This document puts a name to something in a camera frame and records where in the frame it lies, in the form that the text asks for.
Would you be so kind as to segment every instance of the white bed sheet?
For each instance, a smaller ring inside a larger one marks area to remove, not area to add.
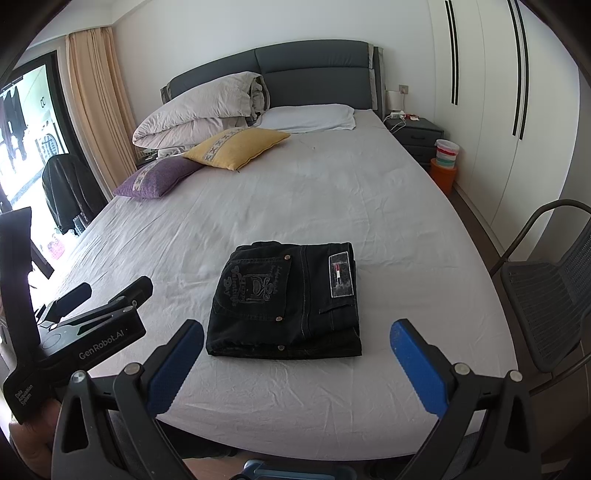
[[[477,373],[516,368],[494,287],[451,204],[373,112],[355,116],[353,131],[294,134],[240,173],[204,168],[163,199],[111,201],[55,273],[55,293],[90,283],[81,311],[147,275],[154,294],[139,308],[147,334],[93,376],[144,361],[186,318],[207,330],[230,254],[268,240],[353,244],[363,356],[265,361],[203,350],[160,417],[167,423],[292,458],[406,455],[436,418],[390,350],[393,321],[410,319]]]

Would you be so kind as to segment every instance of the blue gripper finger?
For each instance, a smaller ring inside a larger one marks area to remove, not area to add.
[[[204,340],[203,326],[191,320],[187,332],[148,384],[146,409],[152,417],[168,411],[173,404],[174,397],[203,349]]]
[[[407,329],[405,322],[410,325],[408,320],[398,320],[392,324],[390,347],[413,384],[425,410],[442,418],[448,406],[446,385],[429,361],[427,352],[417,344],[413,335],[418,333],[416,330],[411,331],[414,330],[411,325]]]

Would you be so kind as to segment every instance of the purple cushion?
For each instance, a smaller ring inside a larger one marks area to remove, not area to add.
[[[159,198],[182,179],[203,167],[204,165],[181,156],[154,160],[125,180],[113,193],[122,197]]]

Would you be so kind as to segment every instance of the bucket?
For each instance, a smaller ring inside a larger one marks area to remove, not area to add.
[[[453,168],[456,165],[457,154],[460,146],[448,140],[437,140],[437,165],[441,168]]]
[[[440,167],[437,165],[437,160],[435,158],[431,160],[431,170],[429,171],[429,175],[431,175],[435,184],[447,196],[452,192],[453,181],[456,179],[456,174],[457,167]]]

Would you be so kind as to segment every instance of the gray mesh chair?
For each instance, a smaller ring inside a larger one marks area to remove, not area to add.
[[[560,375],[554,369],[581,341],[583,321],[591,312],[591,220],[558,263],[508,262],[535,221],[557,207],[572,206],[591,214],[591,207],[576,200],[556,200],[540,207],[515,241],[492,267],[515,311],[535,366],[552,379],[530,391],[535,395],[564,380],[591,360],[585,355]]]

